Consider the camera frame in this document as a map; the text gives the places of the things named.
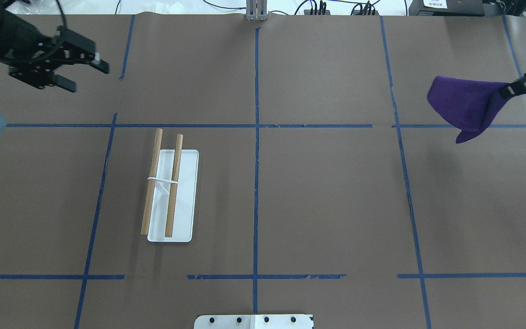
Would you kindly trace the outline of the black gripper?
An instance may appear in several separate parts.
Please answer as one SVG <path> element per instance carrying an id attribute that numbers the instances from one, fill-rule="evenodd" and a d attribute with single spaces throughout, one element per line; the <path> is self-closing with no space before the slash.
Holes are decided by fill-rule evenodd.
<path id="1" fill-rule="evenodd" d="M 58 27 L 58 35 L 50 39 L 51 44 L 39 43 L 43 50 L 25 63 L 9 64 L 8 75 L 25 84 L 43 90 L 46 87 L 58 87 L 65 91 L 76 92 L 77 84 L 55 73 L 63 65 L 89 65 L 104 73 L 110 73 L 110 65 L 97 54 L 93 40 L 67 29 Z"/>

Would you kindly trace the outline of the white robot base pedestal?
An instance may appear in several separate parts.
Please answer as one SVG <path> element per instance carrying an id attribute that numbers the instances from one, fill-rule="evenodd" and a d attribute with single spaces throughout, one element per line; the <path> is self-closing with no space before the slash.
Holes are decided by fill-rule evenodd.
<path id="1" fill-rule="evenodd" d="M 204 315 L 194 322 L 194 329 L 313 329 L 308 314 L 234 314 Z"/>

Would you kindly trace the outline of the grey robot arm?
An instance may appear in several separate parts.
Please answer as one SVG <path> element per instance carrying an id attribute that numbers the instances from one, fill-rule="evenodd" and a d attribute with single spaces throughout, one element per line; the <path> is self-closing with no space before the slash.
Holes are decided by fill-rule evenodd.
<path id="1" fill-rule="evenodd" d="M 306 127 L 444 119 L 457 143 L 526 91 L 496 19 L 79 16 L 45 36 L 0 6 L 10 122 Z"/>

